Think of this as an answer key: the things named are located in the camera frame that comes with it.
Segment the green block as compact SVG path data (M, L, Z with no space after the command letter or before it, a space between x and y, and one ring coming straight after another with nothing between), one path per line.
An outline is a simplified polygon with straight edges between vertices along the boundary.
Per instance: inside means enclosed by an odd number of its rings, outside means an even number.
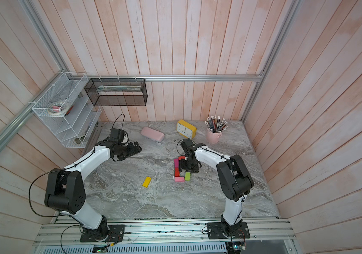
M186 172L186 173L185 173L184 179L185 179L185 181L190 181L190 180L191 180L191 174L190 174L190 172Z

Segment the tape roll on shelf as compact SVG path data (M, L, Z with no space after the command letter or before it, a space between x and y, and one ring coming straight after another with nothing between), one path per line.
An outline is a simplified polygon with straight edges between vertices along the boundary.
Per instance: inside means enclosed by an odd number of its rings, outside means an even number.
M70 106L67 102L58 101L51 103L46 111L51 116L66 115L66 113L69 110L69 107Z

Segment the black mesh wall basket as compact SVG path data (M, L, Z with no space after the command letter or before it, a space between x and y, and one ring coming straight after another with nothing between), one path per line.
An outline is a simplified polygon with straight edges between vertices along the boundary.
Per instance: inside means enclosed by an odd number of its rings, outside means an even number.
M91 78L85 92L94 106L146 106L148 99L142 78Z

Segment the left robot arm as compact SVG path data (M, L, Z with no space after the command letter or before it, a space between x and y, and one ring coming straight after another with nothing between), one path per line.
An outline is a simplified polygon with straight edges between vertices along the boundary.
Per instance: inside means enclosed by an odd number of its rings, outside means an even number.
M130 142L126 131L113 128L107 138L76 162L49 172L44 203L72 216L87 230L100 230L105 217L86 202L84 180L102 163L121 162L142 151L138 142Z

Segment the pink pencil case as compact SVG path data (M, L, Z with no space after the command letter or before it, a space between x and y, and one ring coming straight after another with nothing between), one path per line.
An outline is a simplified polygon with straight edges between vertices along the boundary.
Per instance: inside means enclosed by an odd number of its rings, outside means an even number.
M155 142L162 142L165 137L164 133L149 127L144 127L141 130L141 135L151 140L154 140Z

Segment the pink block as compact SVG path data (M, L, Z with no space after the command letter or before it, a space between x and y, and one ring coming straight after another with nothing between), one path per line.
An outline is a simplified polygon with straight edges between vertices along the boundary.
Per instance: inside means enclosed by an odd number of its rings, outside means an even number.
M184 177L176 176L176 177L174 177L174 181L175 181L176 183L182 183L182 182L185 182L185 178L184 178Z

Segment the aluminium front rail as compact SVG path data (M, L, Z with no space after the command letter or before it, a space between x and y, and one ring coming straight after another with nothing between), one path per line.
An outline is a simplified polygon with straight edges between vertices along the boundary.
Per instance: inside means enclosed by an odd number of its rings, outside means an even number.
M206 225L217 219L108 220L109 225L124 225L120 236L123 244L211 241ZM276 217L245 218L247 224L236 237L249 243L255 240L293 240L296 238L289 220ZM79 224L73 219L60 219L41 226L34 246L81 244Z

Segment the yellow block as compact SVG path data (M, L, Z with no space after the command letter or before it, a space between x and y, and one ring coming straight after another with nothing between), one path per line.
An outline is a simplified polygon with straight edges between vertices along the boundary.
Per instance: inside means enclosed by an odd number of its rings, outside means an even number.
M151 182L151 177L146 177L144 183L142 184L143 187L148 188Z

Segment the pink pencil cup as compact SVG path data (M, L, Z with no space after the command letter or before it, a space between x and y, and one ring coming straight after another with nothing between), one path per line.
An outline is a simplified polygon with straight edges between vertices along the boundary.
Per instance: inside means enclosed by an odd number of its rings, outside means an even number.
M206 140L210 144L217 144L222 137L221 132L212 132L211 129L207 129L206 131Z

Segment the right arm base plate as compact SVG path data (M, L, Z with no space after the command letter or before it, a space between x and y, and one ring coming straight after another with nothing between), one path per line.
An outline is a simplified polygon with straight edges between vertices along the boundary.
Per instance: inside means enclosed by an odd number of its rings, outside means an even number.
M251 237L247 223L243 220L230 226L225 222L206 224L209 239L249 239Z

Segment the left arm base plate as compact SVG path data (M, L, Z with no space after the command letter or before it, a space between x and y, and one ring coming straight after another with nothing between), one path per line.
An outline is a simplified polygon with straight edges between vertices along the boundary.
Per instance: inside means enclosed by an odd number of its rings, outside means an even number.
M124 230L124 224L101 225L95 230L83 228L80 242L121 242Z

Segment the magenta block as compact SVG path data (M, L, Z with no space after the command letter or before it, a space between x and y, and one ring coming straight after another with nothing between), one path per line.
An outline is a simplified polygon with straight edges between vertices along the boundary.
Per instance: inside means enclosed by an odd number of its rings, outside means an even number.
M179 167L179 159L178 158L174 159L174 167L175 168Z

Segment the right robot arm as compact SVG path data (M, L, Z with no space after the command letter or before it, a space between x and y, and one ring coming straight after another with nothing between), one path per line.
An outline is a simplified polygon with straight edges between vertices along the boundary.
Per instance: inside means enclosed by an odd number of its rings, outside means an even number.
M178 144L184 151L180 170L197 174L203 164L215 169L222 192L226 197L221 221L207 225L209 238L233 238L238 233L249 237L249 234L245 232L247 224L243 222L242 211L244 201L254 187L254 181L241 156L223 155L191 139L180 140Z

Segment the yellow alarm clock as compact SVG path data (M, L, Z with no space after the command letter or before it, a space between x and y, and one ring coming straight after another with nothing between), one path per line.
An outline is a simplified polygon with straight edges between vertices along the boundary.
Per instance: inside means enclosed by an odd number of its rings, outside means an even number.
M196 136L197 128L184 120L179 120L176 131L186 138L193 139Z

